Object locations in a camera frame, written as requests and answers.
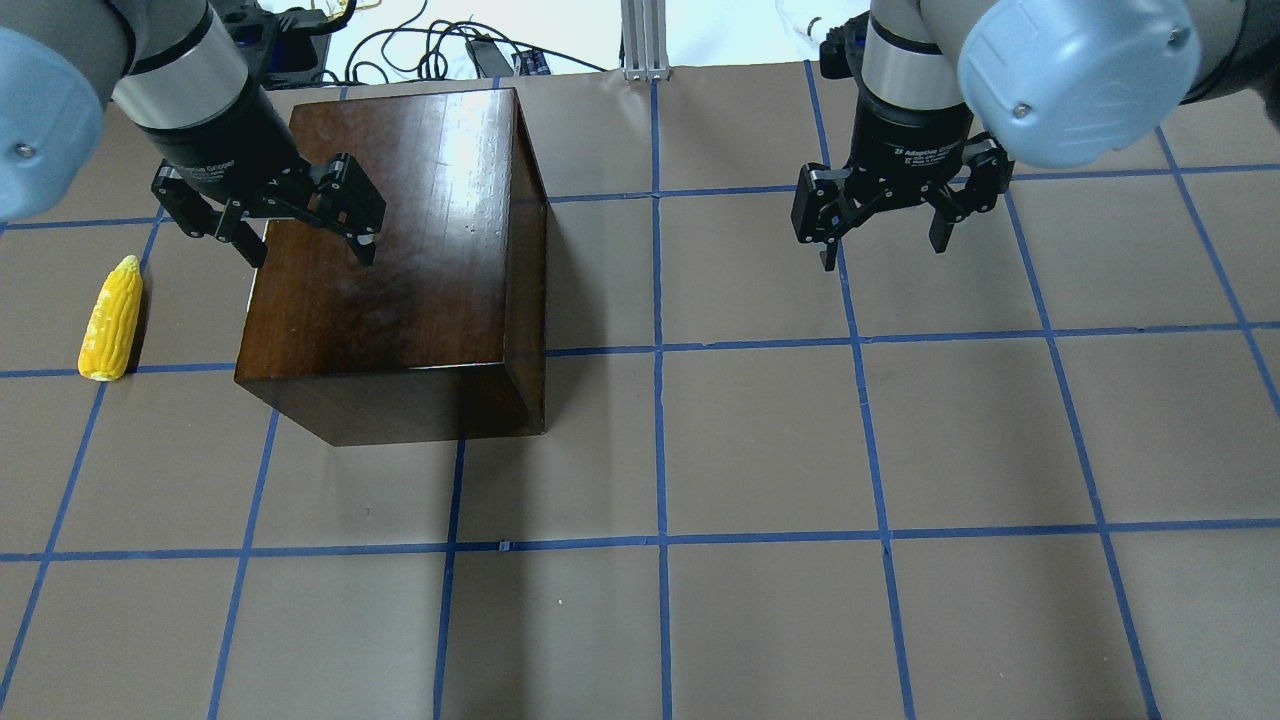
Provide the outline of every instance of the yellow corn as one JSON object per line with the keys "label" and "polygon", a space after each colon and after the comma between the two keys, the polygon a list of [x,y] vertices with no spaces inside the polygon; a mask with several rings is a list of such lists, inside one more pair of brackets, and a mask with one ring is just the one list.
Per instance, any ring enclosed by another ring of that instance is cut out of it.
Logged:
{"label": "yellow corn", "polygon": [[129,364],[133,332],[142,305],[142,274],[129,255],[106,275],[81,345],[79,372],[91,380],[118,380]]}

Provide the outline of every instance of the light blue joint cap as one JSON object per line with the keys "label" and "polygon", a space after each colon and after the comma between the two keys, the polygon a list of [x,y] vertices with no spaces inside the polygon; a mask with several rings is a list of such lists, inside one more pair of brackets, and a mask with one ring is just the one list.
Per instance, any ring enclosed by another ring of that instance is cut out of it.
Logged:
{"label": "light blue joint cap", "polygon": [[1087,165],[1151,132],[1201,61],[1184,0],[1000,0],[960,51],[960,90],[1016,160]]}
{"label": "light blue joint cap", "polygon": [[0,220],[29,218],[67,195],[97,149],[102,104],[47,46],[0,28]]}

